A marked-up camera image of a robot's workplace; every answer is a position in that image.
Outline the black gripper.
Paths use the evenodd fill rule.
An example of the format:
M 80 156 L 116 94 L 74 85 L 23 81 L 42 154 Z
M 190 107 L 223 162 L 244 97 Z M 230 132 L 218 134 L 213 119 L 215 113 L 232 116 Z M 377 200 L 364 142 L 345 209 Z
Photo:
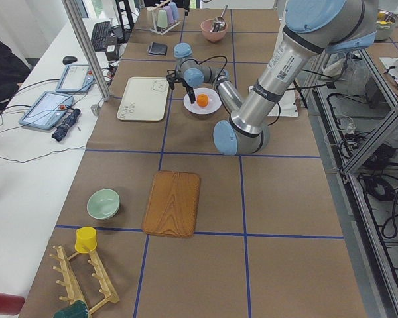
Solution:
M 193 104 L 196 101 L 196 95 L 194 89 L 186 84 L 186 81 L 182 78 L 182 76 L 175 70 L 167 70 L 166 71 L 166 80 L 171 90 L 175 90 L 175 85 L 177 83 L 181 83 L 184 88 L 186 88 L 186 93 L 189 97 L 190 103 Z

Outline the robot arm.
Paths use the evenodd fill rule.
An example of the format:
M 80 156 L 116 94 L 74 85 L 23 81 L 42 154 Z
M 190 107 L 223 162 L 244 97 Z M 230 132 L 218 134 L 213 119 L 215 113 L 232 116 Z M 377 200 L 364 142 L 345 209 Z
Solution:
M 283 39 L 246 98 L 238 93 L 223 68 L 199 64 L 187 43 L 174 47 L 176 67 L 166 79 L 171 88 L 181 83 L 192 103 L 196 100 L 194 88 L 203 83 L 213 85 L 230 112 L 228 120 L 214 127 L 215 147 L 228 156 L 256 153 L 269 142 L 265 119 L 305 64 L 322 52 L 333 54 L 371 46 L 378 8 L 378 1 L 288 1 Z

